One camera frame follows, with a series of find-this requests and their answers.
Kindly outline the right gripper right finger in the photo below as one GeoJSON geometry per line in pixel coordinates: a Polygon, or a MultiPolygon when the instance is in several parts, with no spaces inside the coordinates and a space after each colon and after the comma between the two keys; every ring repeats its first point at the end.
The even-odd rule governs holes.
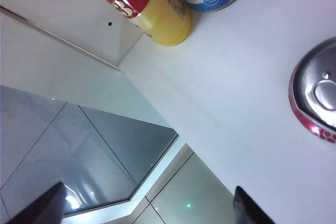
{"type": "Polygon", "coordinates": [[[275,224],[240,186],[235,189],[233,207],[237,224],[275,224]]]}

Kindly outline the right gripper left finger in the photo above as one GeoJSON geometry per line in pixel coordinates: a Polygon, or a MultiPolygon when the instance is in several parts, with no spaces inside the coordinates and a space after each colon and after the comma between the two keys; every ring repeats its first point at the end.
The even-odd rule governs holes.
{"type": "Polygon", "coordinates": [[[7,223],[61,223],[65,212],[65,184],[58,182],[7,223]]]}

